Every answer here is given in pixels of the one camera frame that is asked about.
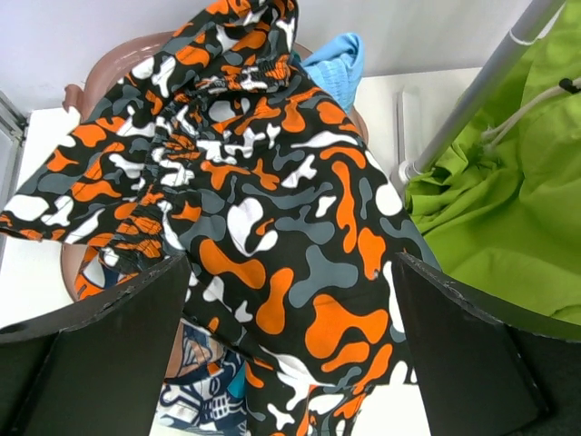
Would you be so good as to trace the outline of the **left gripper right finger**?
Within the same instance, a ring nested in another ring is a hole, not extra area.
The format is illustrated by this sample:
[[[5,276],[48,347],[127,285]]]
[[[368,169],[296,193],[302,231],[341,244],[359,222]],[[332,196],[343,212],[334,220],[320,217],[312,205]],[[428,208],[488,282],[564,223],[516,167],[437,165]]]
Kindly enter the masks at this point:
[[[580,328],[399,254],[393,279],[433,435],[577,435]]]

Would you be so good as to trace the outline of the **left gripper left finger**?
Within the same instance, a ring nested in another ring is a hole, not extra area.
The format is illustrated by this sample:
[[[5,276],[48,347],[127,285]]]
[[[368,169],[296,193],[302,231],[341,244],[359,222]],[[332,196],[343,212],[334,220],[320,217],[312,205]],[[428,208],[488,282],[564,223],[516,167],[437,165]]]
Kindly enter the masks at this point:
[[[191,267],[174,256],[1,331],[4,435],[147,435]]]

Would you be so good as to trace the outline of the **orange blue patterned shorts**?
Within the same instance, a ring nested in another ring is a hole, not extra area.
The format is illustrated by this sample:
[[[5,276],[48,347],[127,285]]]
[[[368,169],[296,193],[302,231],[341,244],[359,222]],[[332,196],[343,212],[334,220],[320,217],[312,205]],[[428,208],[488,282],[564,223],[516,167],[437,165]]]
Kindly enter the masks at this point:
[[[93,247],[66,245],[61,267],[65,287],[76,302],[124,279],[100,262]],[[237,353],[180,320],[154,420],[196,435],[245,434],[244,373],[244,361]]]

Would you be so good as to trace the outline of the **lime green shorts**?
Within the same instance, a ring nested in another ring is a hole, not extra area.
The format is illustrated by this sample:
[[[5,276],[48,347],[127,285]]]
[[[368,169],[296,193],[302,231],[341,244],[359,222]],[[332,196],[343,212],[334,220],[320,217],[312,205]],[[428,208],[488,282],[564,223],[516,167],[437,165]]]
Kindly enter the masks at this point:
[[[580,321],[580,4],[568,1],[406,205],[446,274]]]

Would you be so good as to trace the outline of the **orange grey camouflage shorts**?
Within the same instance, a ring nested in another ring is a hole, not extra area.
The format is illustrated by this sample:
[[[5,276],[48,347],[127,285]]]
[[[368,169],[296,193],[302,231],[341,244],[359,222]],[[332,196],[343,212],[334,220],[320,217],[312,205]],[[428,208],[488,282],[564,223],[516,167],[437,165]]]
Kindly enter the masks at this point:
[[[218,1],[26,180],[1,231],[85,247],[80,299],[185,254],[157,416],[349,435],[409,360],[391,267],[435,257],[340,105],[292,57],[293,1]]]

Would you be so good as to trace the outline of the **light blue shorts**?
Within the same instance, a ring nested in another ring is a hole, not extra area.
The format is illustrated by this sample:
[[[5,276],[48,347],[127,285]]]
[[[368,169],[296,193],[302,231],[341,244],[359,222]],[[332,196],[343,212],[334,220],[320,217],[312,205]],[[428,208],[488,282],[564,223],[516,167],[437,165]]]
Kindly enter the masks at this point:
[[[365,46],[359,35],[336,36],[300,64],[310,79],[350,113],[363,76]]]

